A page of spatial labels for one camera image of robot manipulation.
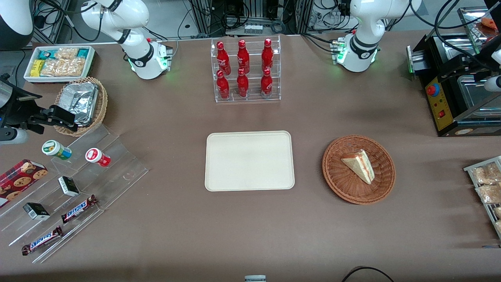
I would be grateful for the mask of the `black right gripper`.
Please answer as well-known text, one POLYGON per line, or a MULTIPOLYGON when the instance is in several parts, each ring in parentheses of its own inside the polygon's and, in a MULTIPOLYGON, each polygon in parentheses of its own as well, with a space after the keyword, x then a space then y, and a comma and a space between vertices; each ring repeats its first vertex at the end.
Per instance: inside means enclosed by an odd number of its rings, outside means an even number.
POLYGON ((57 105, 45 110, 35 100, 42 96, 25 91, 9 82, 10 75, 1 75, 1 128, 23 127, 36 134, 44 134, 45 124, 77 132, 75 114, 57 105))

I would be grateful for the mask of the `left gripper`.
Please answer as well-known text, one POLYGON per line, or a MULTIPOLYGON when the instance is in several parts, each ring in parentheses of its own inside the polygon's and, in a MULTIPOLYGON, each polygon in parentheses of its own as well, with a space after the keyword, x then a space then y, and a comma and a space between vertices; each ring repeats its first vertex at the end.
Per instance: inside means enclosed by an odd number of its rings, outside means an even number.
POLYGON ((472 74, 474 81, 482 81, 487 77, 500 74, 500 63, 492 56, 500 50, 501 38, 491 37, 475 55, 479 62, 473 61, 465 54, 459 54, 442 64, 442 76, 458 76, 472 74))

